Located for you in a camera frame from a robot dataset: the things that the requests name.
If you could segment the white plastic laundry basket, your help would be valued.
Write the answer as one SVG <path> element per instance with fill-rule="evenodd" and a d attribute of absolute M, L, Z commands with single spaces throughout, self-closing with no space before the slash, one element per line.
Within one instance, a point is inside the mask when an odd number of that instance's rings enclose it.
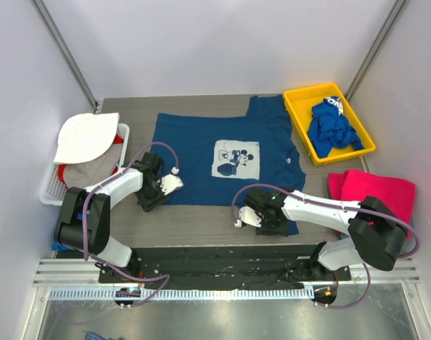
<path fill-rule="evenodd" d="M 130 135 L 129 126 L 125 123 L 119 123 L 117 127 L 117 135 L 123 138 L 123 148 L 118 162 L 119 165 L 122 165 L 125 161 Z M 67 191 L 66 185 L 58 179 L 57 172 L 57 164 L 49 165 L 45 179 L 40 187 L 39 200 L 45 205 L 61 206 L 62 200 Z"/>

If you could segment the royal blue t shirt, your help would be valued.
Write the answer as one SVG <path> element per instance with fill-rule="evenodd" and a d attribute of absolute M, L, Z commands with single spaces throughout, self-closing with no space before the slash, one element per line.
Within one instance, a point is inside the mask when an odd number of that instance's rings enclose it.
<path fill-rule="evenodd" d="M 312 107 L 311 112 L 312 120 L 307 135 L 319 158 L 326 158 L 333 148 L 352 146 L 355 151 L 364 148 L 357 131 L 344 115 L 339 96 L 325 97 Z"/>

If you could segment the dark blue mickey t shirt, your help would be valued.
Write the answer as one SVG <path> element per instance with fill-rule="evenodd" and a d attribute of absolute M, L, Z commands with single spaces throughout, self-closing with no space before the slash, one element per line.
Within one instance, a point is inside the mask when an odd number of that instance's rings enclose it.
<path fill-rule="evenodd" d="M 291 133 L 282 96 L 253 96 L 246 114 L 233 118 L 160 113 L 151 151 L 166 172 L 177 165 L 184 183 L 168 203 L 229 206 L 253 183 L 302 190 L 306 175 Z"/>

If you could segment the pink folded t shirt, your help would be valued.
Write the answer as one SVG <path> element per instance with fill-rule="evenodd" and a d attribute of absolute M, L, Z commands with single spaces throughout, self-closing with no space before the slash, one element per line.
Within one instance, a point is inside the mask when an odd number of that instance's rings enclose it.
<path fill-rule="evenodd" d="M 413 182 L 350 169 L 328 174 L 328 189 L 334 200 L 362 201 L 367 196 L 378 198 L 397 218 L 408 224 L 411 222 L 416 194 Z"/>

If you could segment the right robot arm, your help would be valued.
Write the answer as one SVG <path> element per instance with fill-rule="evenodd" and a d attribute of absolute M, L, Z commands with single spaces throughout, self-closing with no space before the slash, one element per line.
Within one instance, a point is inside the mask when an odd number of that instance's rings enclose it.
<path fill-rule="evenodd" d="M 236 227 L 250 225 L 262 232 L 275 232 L 290 221 L 309 222 L 345 235 L 335 242 L 322 242 L 310 256 L 308 269 L 318 280 L 355 264 L 391 271 L 408 236 L 408 224 L 372 196 L 342 201 L 271 185 L 251 185 L 248 189 L 234 218 Z"/>

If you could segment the checkered cloth bottom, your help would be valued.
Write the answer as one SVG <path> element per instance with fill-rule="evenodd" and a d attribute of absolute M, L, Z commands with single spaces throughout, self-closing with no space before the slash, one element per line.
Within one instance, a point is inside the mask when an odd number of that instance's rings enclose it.
<path fill-rule="evenodd" d="M 103 336 L 94 331 L 84 332 L 84 340 L 123 340 L 123 337 L 116 338 L 112 336 Z"/>

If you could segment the aluminium frame post left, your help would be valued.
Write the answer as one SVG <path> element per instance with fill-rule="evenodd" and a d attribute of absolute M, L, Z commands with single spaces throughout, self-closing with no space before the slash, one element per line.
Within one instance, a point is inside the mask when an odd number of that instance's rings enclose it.
<path fill-rule="evenodd" d="M 80 70 L 74 56 L 71 53 L 65 39 L 63 38 L 55 20 L 49 12 L 45 2 L 43 0 L 31 0 L 30 1 L 39 18 L 43 22 L 46 31 L 52 38 L 55 46 L 57 47 L 60 55 L 62 56 L 65 64 L 67 65 L 71 75 L 74 77 L 78 87 L 82 91 L 85 99 L 88 101 L 92 111 L 95 113 L 98 108 L 98 100 L 94 96 L 90 89 L 82 71 Z"/>

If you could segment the blue folded t shirt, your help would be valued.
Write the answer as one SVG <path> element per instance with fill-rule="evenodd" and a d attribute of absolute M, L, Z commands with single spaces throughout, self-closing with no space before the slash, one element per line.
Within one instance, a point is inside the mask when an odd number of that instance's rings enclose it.
<path fill-rule="evenodd" d="M 53 242 L 52 242 L 51 249 L 52 249 L 53 251 L 58 251 L 58 252 L 61 252 L 61 251 L 69 251 L 69 247 L 67 247 L 67 246 L 63 246 L 63 245 L 61 245 L 60 243 L 55 242 L 55 241 L 53 241 Z"/>

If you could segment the white t shirt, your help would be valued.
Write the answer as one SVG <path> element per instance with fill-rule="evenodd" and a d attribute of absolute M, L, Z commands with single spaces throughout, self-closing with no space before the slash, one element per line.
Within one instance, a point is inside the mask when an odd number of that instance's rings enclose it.
<path fill-rule="evenodd" d="M 119 113 L 82 113 L 67 119 L 57 138 L 54 164 L 81 164 L 100 157 L 117 134 Z"/>

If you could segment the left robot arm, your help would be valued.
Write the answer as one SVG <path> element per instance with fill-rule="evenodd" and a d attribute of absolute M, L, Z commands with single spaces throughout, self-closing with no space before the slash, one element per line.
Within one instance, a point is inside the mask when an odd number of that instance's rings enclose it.
<path fill-rule="evenodd" d="M 111 236 L 111 209 L 131 194 L 145 212 L 164 204 L 167 195 L 160 188 L 163 173 L 163 158 L 146 152 L 125 173 L 119 171 L 107 178 L 105 186 L 98 183 L 91 188 L 69 188 L 57 218 L 55 242 L 73 250 L 87 250 L 89 255 L 116 266 L 115 274 L 123 282 L 133 282 L 140 266 L 133 250 Z"/>

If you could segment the aluminium frame post right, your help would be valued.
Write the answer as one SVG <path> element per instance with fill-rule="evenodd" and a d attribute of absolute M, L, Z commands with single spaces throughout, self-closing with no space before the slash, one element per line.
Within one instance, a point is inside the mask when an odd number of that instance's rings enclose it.
<path fill-rule="evenodd" d="M 345 92 L 345 98 L 348 101 L 351 101 L 354 98 L 354 95 L 367 75 L 367 72 L 370 70 L 375 59 L 379 56 L 381 49 L 386 44 L 389 35 L 393 31 L 400 17 L 403 15 L 409 2 L 409 0 L 395 0 L 393 2 L 392 7 L 388 11 L 383 23 L 380 25 L 379 30 L 370 44 L 370 47 L 355 73 L 353 80 Z"/>

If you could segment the aluminium frame post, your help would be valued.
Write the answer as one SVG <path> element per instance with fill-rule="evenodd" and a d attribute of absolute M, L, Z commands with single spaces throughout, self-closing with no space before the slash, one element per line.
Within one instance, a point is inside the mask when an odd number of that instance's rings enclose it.
<path fill-rule="evenodd" d="M 370 44 L 370 47 L 355 73 L 353 80 L 345 92 L 345 98 L 348 101 L 351 101 L 354 98 L 354 95 L 367 75 L 367 72 L 370 70 L 375 59 L 379 56 L 381 49 L 386 44 L 389 35 L 393 31 L 400 17 L 403 15 L 409 2 L 409 0 L 395 0 L 393 2 L 392 7 L 388 11 L 383 23 L 380 25 L 379 30 Z"/>
<path fill-rule="evenodd" d="M 49 12 L 45 2 L 43 0 L 31 0 L 30 1 L 39 18 L 43 22 L 46 31 L 52 38 L 55 46 L 57 47 L 60 55 L 62 56 L 65 64 L 67 65 L 71 75 L 74 77 L 78 87 L 82 91 L 85 99 L 88 101 L 92 111 L 95 113 L 98 108 L 98 100 L 94 96 L 90 89 L 82 71 L 80 70 L 74 56 L 71 53 L 65 39 L 63 38 L 55 20 Z"/>

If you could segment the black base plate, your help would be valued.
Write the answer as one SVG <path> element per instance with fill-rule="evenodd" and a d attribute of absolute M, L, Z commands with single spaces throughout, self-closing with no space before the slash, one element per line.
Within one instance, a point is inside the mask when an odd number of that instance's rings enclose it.
<path fill-rule="evenodd" d="M 311 245 L 136 248 L 135 276 L 170 276 L 168 290 L 279 290 L 305 282 L 350 281 L 348 267 L 316 268 Z"/>

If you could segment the yellow plastic tray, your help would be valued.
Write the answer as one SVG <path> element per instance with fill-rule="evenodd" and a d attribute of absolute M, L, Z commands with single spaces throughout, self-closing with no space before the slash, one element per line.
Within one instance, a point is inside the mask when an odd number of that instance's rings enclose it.
<path fill-rule="evenodd" d="M 291 122 L 313 165 L 360 158 L 376 150 L 337 84 L 288 90 L 283 97 Z"/>

